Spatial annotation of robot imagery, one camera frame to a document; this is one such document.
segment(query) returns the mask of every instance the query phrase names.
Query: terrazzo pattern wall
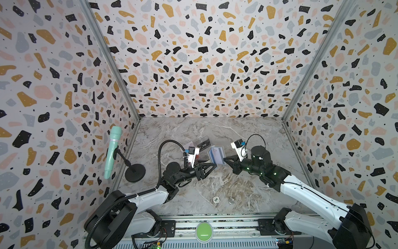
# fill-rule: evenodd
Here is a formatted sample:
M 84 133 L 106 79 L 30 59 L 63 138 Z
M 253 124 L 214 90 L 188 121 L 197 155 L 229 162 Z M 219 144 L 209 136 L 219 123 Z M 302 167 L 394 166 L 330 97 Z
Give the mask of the terrazzo pattern wall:
M 82 248 L 127 103 L 72 0 L 0 3 L 0 248 Z
M 91 0 L 140 116 L 283 115 L 337 0 Z
M 397 24 L 396 0 L 357 1 L 287 121 L 316 187 L 363 206 L 387 249 L 398 247 Z

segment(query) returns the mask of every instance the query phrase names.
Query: marble surface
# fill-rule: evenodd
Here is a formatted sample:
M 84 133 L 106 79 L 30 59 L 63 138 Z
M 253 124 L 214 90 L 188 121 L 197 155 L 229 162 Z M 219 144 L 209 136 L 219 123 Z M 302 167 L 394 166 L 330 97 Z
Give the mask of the marble surface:
M 264 137 L 274 164 L 288 169 L 307 183 L 280 118 L 143 118 L 129 160 L 133 164 L 143 164 L 146 175 L 136 183 L 127 182 L 123 177 L 119 190 L 123 193 L 136 193 L 156 185 L 158 148 L 164 140 L 173 139 L 184 146 L 199 137 L 208 136 L 212 145 L 224 146 L 226 156 L 231 156 L 236 152 L 230 143 L 239 138 L 246 141 L 254 133 Z M 253 146 L 263 144 L 259 136 L 251 137 L 247 146 L 248 154 Z M 167 143 L 162 148 L 162 171 L 173 161 L 183 167 L 180 148 L 176 144 Z M 219 203 L 213 203 L 214 196 L 220 198 Z M 234 198 L 234 204 L 229 204 L 230 197 Z M 310 211 L 293 198 L 267 188 L 258 176 L 244 171 L 235 175 L 225 164 L 218 165 L 204 180 L 193 179 L 190 184 L 179 189 L 173 200 L 152 209 L 160 215 L 248 214 L 278 212 L 282 207 L 298 212 Z

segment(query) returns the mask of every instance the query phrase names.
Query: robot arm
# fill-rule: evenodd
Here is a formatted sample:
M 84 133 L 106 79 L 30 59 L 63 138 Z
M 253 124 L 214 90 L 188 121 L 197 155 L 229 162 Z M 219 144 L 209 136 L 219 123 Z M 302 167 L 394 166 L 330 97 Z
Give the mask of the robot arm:
M 238 153 L 239 148 L 234 145 L 242 144 L 242 141 L 232 144 Z M 304 232 L 334 244 L 337 249 L 365 249 L 373 236 L 364 208 L 338 202 L 303 183 L 288 170 L 273 165 L 269 151 L 263 146 L 254 146 L 250 158 L 242 158 L 238 153 L 224 158 L 224 161 L 234 174 L 242 171 L 256 174 L 268 187 L 289 195 L 323 217 L 306 216 L 283 208 L 274 218 L 277 233 Z

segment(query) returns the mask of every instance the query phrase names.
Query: green button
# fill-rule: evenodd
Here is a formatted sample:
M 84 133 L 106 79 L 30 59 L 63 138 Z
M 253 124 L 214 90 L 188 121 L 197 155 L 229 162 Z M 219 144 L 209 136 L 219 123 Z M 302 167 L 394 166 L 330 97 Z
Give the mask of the green button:
M 203 242 L 206 242 L 209 239 L 211 239 L 212 234 L 213 234 L 213 229 L 211 225 L 207 222 L 200 223 L 196 228 L 196 237 Z

